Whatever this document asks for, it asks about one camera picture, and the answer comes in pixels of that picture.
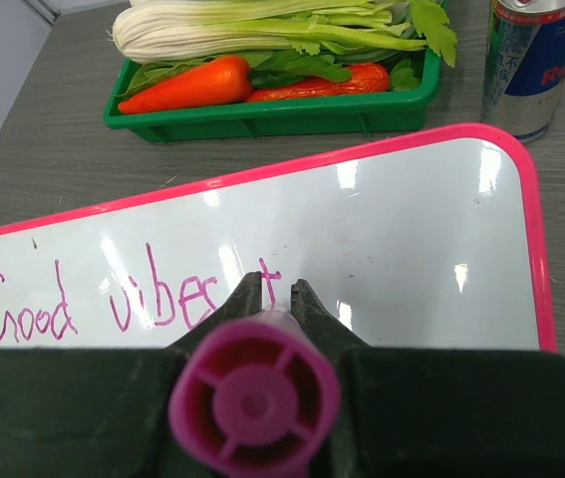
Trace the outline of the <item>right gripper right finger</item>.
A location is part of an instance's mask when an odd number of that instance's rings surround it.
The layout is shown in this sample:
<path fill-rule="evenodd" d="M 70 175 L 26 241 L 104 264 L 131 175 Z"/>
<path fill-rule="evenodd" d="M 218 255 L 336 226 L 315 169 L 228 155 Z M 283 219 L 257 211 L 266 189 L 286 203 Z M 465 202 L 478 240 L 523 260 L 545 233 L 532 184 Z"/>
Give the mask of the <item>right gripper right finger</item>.
<path fill-rule="evenodd" d="M 565 477 L 565 357 L 373 347 L 305 280 L 291 312 L 342 387 L 311 476 Z"/>

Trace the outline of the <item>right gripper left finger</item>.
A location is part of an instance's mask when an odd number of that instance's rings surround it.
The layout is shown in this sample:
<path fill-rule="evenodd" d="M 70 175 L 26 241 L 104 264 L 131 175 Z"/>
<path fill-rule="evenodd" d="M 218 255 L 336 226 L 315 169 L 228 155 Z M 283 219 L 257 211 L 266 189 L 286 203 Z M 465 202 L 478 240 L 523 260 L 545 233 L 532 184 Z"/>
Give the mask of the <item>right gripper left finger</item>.
<path fill-rule="evenodd" d="M 251 272 L 165 348 L 0 349 L 0 477 L 213 476 L 175 442 L 167 403 L 202 339 L 261 307 Z"/>

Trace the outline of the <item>pink capped whiteboard marker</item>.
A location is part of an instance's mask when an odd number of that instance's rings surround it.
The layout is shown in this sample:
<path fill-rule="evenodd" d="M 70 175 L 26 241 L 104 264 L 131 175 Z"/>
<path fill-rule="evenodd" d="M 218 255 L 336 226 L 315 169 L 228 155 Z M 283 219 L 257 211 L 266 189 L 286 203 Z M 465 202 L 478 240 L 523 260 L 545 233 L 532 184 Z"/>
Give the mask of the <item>pink capped whiteboard marker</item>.
<path fill-rule="evenodd" d="M 288 313 L 217 326 L 194 350 L 168 403 L 171 432 L 227 477 L 306 477 L 339 415 L 332 363 Z"/>

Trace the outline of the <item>pink framed whiteboard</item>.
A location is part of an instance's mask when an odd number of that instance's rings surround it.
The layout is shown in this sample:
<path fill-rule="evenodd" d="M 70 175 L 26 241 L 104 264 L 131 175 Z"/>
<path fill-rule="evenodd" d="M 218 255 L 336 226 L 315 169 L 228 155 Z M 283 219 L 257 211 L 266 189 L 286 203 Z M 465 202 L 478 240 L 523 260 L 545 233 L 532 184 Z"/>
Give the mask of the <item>pink framed whiteboard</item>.
<path fill-rule="evenodd" d="M 0 227 L 0 348 L 157 348 L 259 274 L 376 346 L 556 348 L 538 174 L 460 123 Z"/>

